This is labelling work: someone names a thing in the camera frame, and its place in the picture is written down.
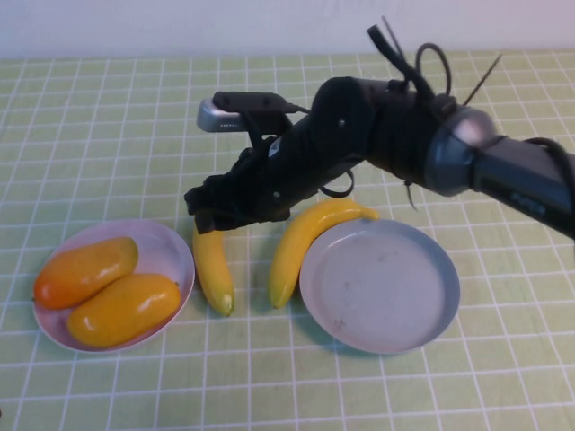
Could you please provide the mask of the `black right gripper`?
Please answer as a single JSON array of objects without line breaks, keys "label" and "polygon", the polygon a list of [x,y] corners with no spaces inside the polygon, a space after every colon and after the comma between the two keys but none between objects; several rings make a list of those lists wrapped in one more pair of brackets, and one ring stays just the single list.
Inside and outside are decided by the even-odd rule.
[{"label": "black right gripper", "polygon": [[290,208],[317,192],[345,198],[328,184],[362,161],[362,134],[343,118],[322,123],[307,116],[262,151],[188,190],[183,199],[200,234],[234,229],[234,224],[283,221]]}]

